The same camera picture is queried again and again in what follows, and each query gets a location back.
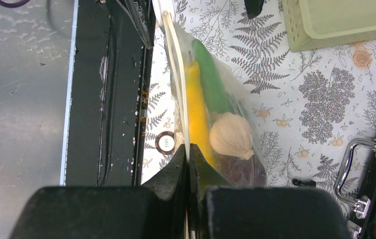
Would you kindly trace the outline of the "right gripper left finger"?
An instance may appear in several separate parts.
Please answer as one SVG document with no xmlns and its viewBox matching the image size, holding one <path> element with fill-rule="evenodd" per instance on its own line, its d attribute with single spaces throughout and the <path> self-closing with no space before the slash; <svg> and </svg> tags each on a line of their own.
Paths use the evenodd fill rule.
<svg viewBox="0 0 376 239">
<path fill-rule="evenodd" d="M 188 165 L 180 146 L 141 186 L 44 187 L 27 201 L 12 239 L 181 239 Z"/>
</svg>

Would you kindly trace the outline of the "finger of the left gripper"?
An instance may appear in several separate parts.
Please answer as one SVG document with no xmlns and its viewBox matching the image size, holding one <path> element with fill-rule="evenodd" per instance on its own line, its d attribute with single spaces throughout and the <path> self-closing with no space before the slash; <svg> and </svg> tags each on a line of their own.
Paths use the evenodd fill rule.
<svg viewBox="0 0 376 239">
<path fill-rule="evenodd" d="M 148 50 L 154 47 L 155 14 L 151 0 L 117 0 L 129 16 L 142 42 Z"/>
<path fill-rule="evenodd" d="M 259 16 L 263 10 L 264 0 L 244 0 L 245 10 L 248 19 Z"/>
</svg>

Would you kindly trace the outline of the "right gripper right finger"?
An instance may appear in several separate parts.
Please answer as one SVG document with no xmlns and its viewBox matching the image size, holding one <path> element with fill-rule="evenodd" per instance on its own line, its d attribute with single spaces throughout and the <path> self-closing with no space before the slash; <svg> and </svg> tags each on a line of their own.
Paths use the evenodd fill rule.
<svg viewBox="0 0 376 239">
<path fill-rule="evenodd" d="M 238 187 L 190 146 L 191 216 L 199 239 L 349 239 L 331 195 L 312 187 Z"/>
</svg>

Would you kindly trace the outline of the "brown nut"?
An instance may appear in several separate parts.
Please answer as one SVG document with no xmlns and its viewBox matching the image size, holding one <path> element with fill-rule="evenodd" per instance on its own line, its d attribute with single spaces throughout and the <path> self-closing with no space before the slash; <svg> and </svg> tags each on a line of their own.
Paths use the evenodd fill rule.
<svg viewBox="0 0 376 239">
<path fill-rule="evenodd" d="M 248 160 L 221 155 L 219 160 L 220 174 L 229 183 L 236 186 L 266 186 L 266 170 L 256 155 Z"/>
</svg>

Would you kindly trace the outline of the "yellow banana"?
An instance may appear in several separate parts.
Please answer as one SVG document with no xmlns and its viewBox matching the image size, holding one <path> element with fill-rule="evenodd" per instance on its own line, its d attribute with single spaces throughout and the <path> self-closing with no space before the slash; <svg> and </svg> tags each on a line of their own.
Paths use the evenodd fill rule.
<svg viewBox="0 0 376 239">
<path fill-rule="evenodd" d="M 200 67 L 192 61 L 185 67 L 186 96 L 188 107 L 189 142 L 196 144 L 205 160 L 216 166 L 216 160 L 209 141 L 209 123 L 200 80 Z"/>
</svg>

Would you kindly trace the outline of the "long green pepper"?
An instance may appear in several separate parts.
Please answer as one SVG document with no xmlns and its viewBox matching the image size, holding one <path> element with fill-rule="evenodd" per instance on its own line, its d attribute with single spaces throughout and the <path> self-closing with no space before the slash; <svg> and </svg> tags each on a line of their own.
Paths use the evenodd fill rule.
<svg viewBox="0 0 376 239">
<path fill-rule="evenodd" d="M 209 53 L 207 48 L 198 39 L 192 40 L 191 45 L 194 50 L 194 58 L 199 64 L 200 82 L 208 111 L 218 114 L 225 112 L 233 113 L 233 107 L 229 102 L 228 94 L 224 88 L 212 54 Z"/>
</svg>

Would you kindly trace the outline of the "clear zip top bag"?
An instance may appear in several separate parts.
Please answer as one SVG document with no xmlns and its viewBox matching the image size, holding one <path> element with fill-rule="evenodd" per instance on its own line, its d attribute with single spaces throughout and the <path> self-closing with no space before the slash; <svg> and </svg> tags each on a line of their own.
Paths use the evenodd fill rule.
<svg viewBox="0 0 376 239">
<path fill-rule="evenodd" d="M 227 65 L 175 19 L 170 0 L 153 1 L 165 37 L 175 143 L 203 184 L 266 186 L 267 171 L 251 103 Z"/>
</svg>

